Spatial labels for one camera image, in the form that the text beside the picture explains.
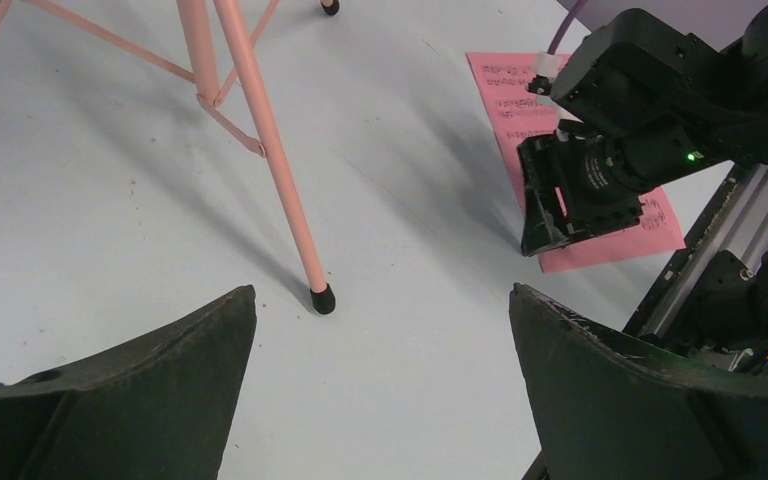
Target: pink paper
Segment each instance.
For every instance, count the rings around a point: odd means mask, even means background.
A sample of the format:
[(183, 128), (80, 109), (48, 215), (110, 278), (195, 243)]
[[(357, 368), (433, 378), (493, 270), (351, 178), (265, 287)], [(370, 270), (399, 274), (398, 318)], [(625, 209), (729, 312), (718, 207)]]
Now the pink paper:
[[(525, 138), (551, 133), (558, 124), (554, 109), (538, 105), (536, 95), (525, 90), (534, 77), (531, 66), (536, 58), (535, 53), (467, 54), (523, 211), (525, 184), (516, 147)], [(543, 271), (560, 272), (684, 248), (681, 228), (664, 190), (658, 188), (640, 201), (643, 218), (639, 226), (543, 253), (539, 256)]]

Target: rubber cap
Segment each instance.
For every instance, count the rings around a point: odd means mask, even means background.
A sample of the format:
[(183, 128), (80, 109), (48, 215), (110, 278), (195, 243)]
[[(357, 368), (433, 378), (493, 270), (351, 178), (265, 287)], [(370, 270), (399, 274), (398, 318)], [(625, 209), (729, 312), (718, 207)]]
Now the rubber cap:
[(331, 291), (330, 284), (326, 284), (325, 290), (319, 293), (311, 290), (310, 299), (313, 301), (313, 309), (320, 315), (328, 315), (337, 306), (337, 299), (334, 298), (334, 292)]
[(334, 3), (332, 3), (330, 7), (322, 5), (322, 9), (325, 10), (325, 13), (333, 17), (340, 11), (340, 0), (334, 0)]

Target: tripod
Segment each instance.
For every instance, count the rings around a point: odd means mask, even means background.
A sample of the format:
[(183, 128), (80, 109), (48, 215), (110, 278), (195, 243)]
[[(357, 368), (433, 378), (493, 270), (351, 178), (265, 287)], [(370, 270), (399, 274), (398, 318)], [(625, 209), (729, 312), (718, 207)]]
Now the tripod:
[[(234, 68), (231, 69), (221, 87), (205, 0), (176, 0), (192, 71), (175, 65), (169, 60), (115, 35), (100, 25), (57, 5), (52, 0), (21, 1), (39, 7), (102, 40), (194, 83), (197, 91), (196, 98), (202, 108), (244, 147), (266, 158), (272, 179), (278, 190), (278, 196), (281, 199), (281, 205), (287, 216), (287, 222), (290, 224), (293, 240), (304, 265), (313, 307), (323, 315), (334, 310), (334, 293), (322, 271), (322, 265), (319, 262), (301, 200), (296, 191), (290, 166), (287, 163), (287, 156), (281, 145), (278, 126), (275, 123), (272, 106), (269, 103), (266, 87), (254, 54), (254, 45), (275, 12), (279, 0), (270, 0), (251, 34), (246, 28), (239, 0), (214, 0), (222, 31), (225, 34), (225, 40), (228, 43), (234, 63)], [(12, 3), (12, 0), (0, 0), (0, 24)], [(339, 0), (320, 0), (320, 3), (328, 15), (336, 15), (340, 9)], [(238, 78), (251, 110), (259, 139), (246, 135), (219, 111), (223, 100)]]

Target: wire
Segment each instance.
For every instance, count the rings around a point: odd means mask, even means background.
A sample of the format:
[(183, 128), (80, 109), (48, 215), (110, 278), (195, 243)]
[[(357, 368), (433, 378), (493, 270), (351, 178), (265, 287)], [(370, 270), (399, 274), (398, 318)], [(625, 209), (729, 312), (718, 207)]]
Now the wire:
[(578, 0), (575, 2), (575, 5), (570, 8), (570, 11), (567, 12), (567, 16), (564, 18), (564, 21), (561, 22), (561, 26), (558, 27), (558, 31), (555, 33), (555, 38), (552, 39), (552, 43), (549, 44), (549, 49), (546, 50), (546, 53), (549, 55), (554, 55), (555, 52), (558, 51), (558, 45), (561, 44), (561, 39), (564, 38), (564, 35), (567, 33), (567, 30), (569, 30), (569, 26), (572, 24), (572, 21), (575, 20), (575, 17), (581, 13), (581, 9), (584, 8), (585, 3), (587, 3), (587, 0)]

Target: purple cable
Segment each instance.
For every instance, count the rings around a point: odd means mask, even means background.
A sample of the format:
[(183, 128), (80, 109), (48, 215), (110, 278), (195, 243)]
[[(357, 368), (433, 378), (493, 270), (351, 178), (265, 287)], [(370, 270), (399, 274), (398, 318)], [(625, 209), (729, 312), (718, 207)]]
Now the purple cable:
[(567, 33), (567, 30), (569, 29), (570, 24), (572, 24), (572, 21), (575, 20), (575, 17), (581, 13), (581, 9), (584, 8), (585, 3), (587, 3), (587, 0), (578, 0), (575, 2), (575, 5), (570, 8), (564, 21), (561, 22), (561, 26), (558, 27), (558, 32), (555, 33), (555, 38), (552, 39), (552, 43), (549, 44), (549, 50), (546, 50), (546, 53), (549, 55), (555, 54), (558, 50), (558, 45), (561, 44), (561, 39), (564, 38), (564, 34)]

